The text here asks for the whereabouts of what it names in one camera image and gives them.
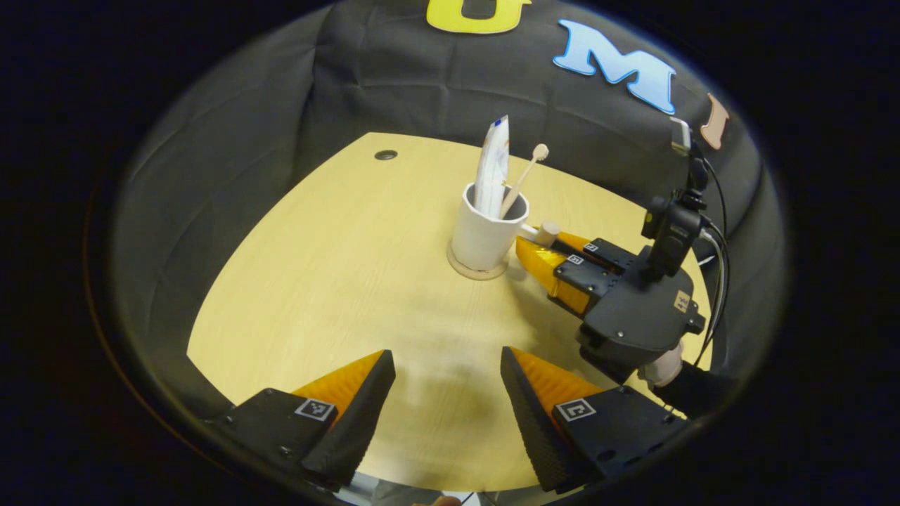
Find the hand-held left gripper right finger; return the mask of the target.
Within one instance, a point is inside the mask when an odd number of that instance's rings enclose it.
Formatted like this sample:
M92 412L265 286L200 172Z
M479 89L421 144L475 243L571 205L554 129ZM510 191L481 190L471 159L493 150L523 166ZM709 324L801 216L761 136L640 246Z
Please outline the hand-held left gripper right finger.
M688 425L632 387L603 390L511 346L501 350L501 378L546 492L562 494L630 473Z

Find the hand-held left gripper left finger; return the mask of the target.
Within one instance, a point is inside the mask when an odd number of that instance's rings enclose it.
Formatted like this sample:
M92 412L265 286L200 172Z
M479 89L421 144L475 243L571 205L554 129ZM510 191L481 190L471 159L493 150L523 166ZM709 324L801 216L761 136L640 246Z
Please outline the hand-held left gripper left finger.
M337 492L363 461L395 378L391 350L379 350L292 393L265 388L213 424L280 473Z

